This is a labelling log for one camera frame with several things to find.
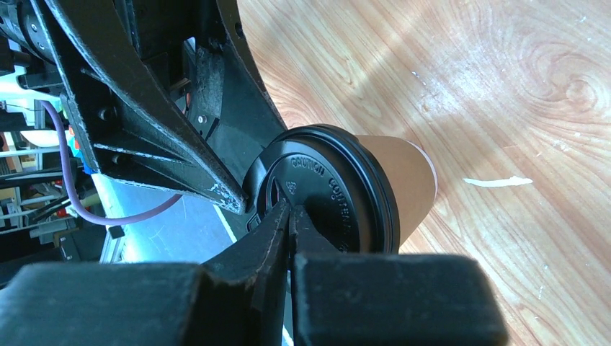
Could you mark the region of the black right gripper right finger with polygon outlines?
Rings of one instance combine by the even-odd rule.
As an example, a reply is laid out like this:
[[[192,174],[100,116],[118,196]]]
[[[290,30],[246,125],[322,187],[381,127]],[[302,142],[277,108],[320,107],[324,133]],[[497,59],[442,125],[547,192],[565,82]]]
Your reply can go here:
[[[304,207],[289,218],[296,345],[505,345],[477,261],[452,254],[337,250]]]

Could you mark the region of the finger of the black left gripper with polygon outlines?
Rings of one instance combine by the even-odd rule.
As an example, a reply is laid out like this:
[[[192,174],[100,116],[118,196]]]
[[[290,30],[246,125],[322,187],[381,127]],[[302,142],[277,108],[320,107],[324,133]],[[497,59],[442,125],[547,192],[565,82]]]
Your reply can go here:
[[[193,164],[198,192],[219,207],[236,239],[254,217],[241,190],[250,166],[286,126],[264,85],[242,27],[237,1],[193,1],[195,88],[192,111],[208,124]]]

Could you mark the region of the brown paper cup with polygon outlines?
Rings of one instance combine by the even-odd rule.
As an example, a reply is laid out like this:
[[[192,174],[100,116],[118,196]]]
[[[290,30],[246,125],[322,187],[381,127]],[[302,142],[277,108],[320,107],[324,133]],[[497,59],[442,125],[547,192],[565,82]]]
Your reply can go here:
[[[428,215],[438,191],[430,157],[416,144],[390,136],[357,137],[381,165],[398,206],[401,246]]]

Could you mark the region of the black plastic cup lid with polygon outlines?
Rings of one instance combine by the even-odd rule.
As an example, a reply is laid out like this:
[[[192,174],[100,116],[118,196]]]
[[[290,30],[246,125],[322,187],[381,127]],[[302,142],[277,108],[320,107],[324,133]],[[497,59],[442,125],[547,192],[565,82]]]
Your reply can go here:
[[[342,252],[398,251],[400,218],[390,180],[364,140],[346,130],[318,124],[281,133],[253,161],[243,189],[248,231],[284,198],[302,205]]]

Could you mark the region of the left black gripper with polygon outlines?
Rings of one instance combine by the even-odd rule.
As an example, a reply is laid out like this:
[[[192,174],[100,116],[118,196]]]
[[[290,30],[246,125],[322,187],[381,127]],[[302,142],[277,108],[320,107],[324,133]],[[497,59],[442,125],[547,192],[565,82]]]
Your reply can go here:
[[[248,45],[235,1],[3,1],[1,72],[58,97],[85,163],[242,214]]]

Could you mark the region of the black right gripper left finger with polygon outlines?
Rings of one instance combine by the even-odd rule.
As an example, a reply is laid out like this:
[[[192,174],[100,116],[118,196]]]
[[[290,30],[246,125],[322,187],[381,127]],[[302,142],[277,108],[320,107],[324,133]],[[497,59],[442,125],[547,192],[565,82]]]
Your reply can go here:
[[[289,205],[193,263],[42,262],[1,291],[3,345],[280,345]]]

